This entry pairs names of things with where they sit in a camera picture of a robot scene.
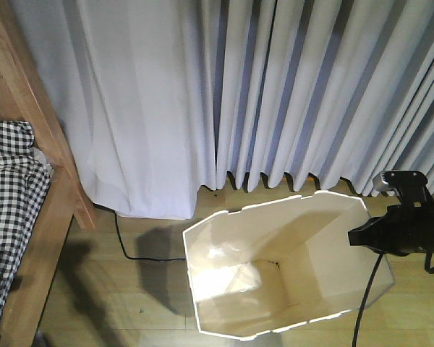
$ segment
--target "black cable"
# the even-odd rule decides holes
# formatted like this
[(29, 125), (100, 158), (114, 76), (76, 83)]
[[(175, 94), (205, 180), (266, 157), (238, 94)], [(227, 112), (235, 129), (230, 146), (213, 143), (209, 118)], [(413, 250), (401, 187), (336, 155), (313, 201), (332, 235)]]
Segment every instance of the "black cable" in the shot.
[(380, 253), (379, 257), (376, 260), (375, 267), (373, 268), (373, 271), (371, 272), (370, 279), (368, 280), (367, 288), (365, 289), (365, 292), (363, 293), (363, 299), (362, 303), (360, 304), (359, 313), (357, 315), (357, 320), (355, 321), (355, 329), (354, 329), (354, 337), (352, 338), (352, 347), (356, 347), (357, 345), (357, 339), (359, 336), (359, 329), (360, 329), (360, 321), (362, 320), (363, 311), (365, 310), (365, 305), (367, 303), (368, 294), (370, 293), (371, 285), (373, 283), (373, 280), (375, 279), (376, 272), (378, 271), (379, 264), (381, 263), (381, 260), (383, 259), (384, 253)]
[(425, 270), (429, 274), (434, 274), (434, 266), (431, 267), (431, 259), (433, 258), (433, 253), (426, 253), (425, 258)]
[(186, 260), (187, 258), (168, 258), (168, 259), (159, 259), (159, 258), (148, 258), (148, 257), (130, 257), (125, 251), (124, 242), (122, 241), (121, 232), (119, 230), (119, 222), (117, 220), (117, 214), (114, 213), (114, 220), (116, 222), (116, 232), (117, 237), (119, 239), (119, 243), (121, 244), (122, 253), (128, 260), (149, 260), (151, 262), (173, 262), (175, 260)]

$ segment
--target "laminate floor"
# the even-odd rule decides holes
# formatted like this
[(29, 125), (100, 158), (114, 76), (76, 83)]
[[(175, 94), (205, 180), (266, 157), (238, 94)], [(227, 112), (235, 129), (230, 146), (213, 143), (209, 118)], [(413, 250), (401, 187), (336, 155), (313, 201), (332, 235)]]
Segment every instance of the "laminate floor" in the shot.
[[(182, 231), (218, 210), (293, 194), (311, 195), (313, 181), (301, 192), (284, 181), (251, 193), (227, 184), (217, 192), (202, 188), (192, 220), (119, 218), (127, 252), (144, 257), (183, 257)], [(332, 189), (352, 195), (344, 181)], [(382, 215), (395, 197), (365, 197), (371, 215)], [(98, 209), (98, 229), (81, 231), (75, 222), (48, 297), (40, 330), (51, 347), (297, 347), (350, 346), (356, 312), (310, 323), (253, 341), (203, 335), (197, 331), (185, 262), (126, 260), (117, 240), (114, 214)], [(388, 257), (396, 285), (365, 310), (358, 346), (434, 347), (434, 275), (423, 270), (424, 257)]]

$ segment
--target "white plastic bin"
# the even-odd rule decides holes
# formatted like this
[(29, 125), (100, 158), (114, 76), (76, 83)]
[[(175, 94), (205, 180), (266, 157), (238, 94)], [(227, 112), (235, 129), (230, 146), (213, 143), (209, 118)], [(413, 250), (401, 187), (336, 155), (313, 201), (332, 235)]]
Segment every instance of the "white plastic bin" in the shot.
[[(221, 211), (184, 231), (200, 332), (251, 340), (360, 306), (377, 255), (347, 231), (370, 216), (360, 198), (316, 192)], [(368, 304), (394, 283), (383, 259)]]

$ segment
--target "white curtain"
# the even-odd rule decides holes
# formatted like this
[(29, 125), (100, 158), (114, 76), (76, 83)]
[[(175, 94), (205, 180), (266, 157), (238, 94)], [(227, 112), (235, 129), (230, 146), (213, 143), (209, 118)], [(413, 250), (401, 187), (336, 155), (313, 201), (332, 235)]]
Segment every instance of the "white curtain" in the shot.
[(228, 172), (434, 193), (434, 0), (11, 3), (95, 203), (190, 218)]

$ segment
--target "black and white checkered fabric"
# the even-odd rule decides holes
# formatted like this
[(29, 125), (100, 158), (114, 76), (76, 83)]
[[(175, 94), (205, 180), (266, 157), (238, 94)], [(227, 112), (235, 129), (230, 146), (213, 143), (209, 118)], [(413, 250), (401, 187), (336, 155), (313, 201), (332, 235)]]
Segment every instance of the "black and white checkered fabric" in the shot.
[(50, 185), (33, 140), (29, 123), (0, 121), (0, 319)]

